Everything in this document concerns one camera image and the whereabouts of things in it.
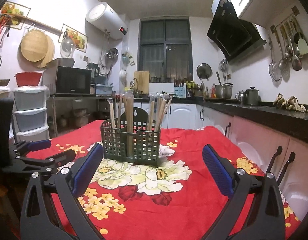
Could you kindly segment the dark green utensil basket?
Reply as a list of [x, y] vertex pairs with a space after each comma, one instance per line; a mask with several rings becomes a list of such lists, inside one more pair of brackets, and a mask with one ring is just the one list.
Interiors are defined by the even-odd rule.
[[133, 109], [133, 125], [129, 125], [126, 114], [116, 118], [120, 121], [119, 128], [113, 128], [111, 120], [101, 124], [100, 131], [104, 158], [134, 165], [158, 167], [160, 133], [149, 131], [147, 119], [149, 115], [141, 108]]

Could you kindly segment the chopstick bundle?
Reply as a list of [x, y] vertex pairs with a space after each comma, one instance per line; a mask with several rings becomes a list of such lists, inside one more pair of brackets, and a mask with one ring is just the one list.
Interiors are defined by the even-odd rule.
[[167, 99], [168, 96], [165, 93], [157, 93], [150, 96], [147, 121], [148, 131], [157, 132], [161, 129]]
[[110, 127], [111, 129], [121, 130], [123, 125], [126, 129], [127, 135], [125, 135], [125, 155], [131, 157], [133, 154], [133, 104], [134, 104], [134, 94], [131, 90], [126, 91], [124, 94], [119, 96], [119, 113], [121, 113], [121, 104], [124, 105], [124, 114], [126, 123], [121, 122], [121, 115], [117, 117], [115, 121], [114, 118], [114, 102], [113, 99], [108, 99], [109, 109], [110, 109]]

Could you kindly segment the dark kitchen window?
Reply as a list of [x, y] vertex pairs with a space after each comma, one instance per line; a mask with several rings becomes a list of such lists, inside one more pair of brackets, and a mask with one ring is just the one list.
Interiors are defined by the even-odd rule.
[[188, 18], [140, 22], [138, 71], [154, 82], [193, 80], [193, 52]]

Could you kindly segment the white plastic drawer unit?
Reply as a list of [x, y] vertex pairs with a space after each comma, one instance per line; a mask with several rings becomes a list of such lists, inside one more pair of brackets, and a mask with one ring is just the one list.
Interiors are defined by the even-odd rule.
[[46, 101], [50, 95], [46, 86], [23, 86], [13, 90], [15, 136], [21, 141], [49, 139]]

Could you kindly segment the light blue storage box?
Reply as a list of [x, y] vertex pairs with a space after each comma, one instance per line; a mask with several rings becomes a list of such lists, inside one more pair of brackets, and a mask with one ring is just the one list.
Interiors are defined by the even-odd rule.
[[97, 96], [111, 96], [113, 91], [113, 86], [96, 84], [95, 85], [95, 94]]

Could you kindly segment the black countertop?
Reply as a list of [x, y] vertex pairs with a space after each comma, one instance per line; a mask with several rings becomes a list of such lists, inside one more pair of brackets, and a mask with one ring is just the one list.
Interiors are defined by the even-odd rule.
[[223, 114], [238, 116], [308, 143], [308, 113], [277, 109], [270, 102], [259, 106], [239, 105], [234, 99], [173, 98], [172, 103], [200, 105]]

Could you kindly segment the wooden cutting board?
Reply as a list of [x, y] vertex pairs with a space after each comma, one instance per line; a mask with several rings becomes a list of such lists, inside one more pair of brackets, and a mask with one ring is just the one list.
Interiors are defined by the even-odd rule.
[[134, 78], [137, 80], [137, 89], [143, 94], [149, 93], [149, 80], [150, 80], [149, 71], [136, 71], [134, 72]]

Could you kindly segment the dark lidded pot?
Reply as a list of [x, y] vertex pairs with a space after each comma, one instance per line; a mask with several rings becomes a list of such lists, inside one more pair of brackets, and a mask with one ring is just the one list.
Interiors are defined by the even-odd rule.
[[259, 90], [255, 87], [250, 87], [245, 91], [246, 104], [251, 106], [257, 106], [259, 104]]

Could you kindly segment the steel kettle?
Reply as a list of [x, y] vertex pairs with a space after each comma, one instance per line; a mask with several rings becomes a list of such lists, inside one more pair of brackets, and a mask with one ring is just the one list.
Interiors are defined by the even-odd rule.
[[239, 91], [236, 95], [235, 95], [235, 99], [238, 101], [239, 104], [244, 105], [246, 103], [246, 91], [242, 90]]

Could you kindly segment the steel stock pot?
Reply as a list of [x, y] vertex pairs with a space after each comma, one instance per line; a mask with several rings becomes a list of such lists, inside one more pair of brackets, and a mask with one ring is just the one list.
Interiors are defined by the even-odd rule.
[[220, 99], [230, 99], [232, 97], [232, 83], [224, 83], [221, 85], [215, 85], [216, 97]]

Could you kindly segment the white water heater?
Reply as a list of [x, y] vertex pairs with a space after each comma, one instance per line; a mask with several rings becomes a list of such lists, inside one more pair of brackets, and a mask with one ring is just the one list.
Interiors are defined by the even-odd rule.
[[85, 19], [114, 40], [122, 40], [127, 35], [127, 25], [107, 2], [91, 8]]

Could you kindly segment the hanging steel ladle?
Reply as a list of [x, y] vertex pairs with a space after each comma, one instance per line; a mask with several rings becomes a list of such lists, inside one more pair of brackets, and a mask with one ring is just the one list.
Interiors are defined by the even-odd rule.
[[280, 42], [280, 37], [279, 37], [279, 34], [277, 32], [275, 25], [271, 26], [271, 31], [272, 31], [272, 33], [274, 33], [274, 36], [277, 40], [279, 50], [280, 50], [280, 53], [281, 53], [281, 59], [278, 63], [278, 67], [281, 70], [281, 73], [284, 74], [287, 71], [287, 58], [285, 57], [285, 54], [283, 52], [283, 48], [282, 48], [282, 45], [281, 45], [281, 42]]

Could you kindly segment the hanging pot lid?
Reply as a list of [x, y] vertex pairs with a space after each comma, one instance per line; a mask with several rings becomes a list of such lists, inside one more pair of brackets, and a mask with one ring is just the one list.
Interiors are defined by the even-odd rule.
[[211, 66], [207, 63], [201, 63], [196, 68], [197, 76], [200, 80], [209, 79], [212, 76]]

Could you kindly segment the black range hood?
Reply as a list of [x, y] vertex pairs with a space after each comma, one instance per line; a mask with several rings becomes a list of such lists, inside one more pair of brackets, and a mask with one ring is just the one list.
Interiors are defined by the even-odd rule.
[[238, 18], [229, 0], [213, 0], [213, 19], [207, 37], [222, 51], [228, 63], [250, 55], [266, 44], [256, 26]]

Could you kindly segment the glass pot lid on wall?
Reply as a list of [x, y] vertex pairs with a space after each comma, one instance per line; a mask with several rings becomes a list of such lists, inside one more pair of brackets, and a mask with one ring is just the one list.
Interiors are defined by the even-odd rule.
[[74, 55], [75, 46], [74, 41], [70, 37], [63, 38], [59, 49], [61, 57], [71, 58]]

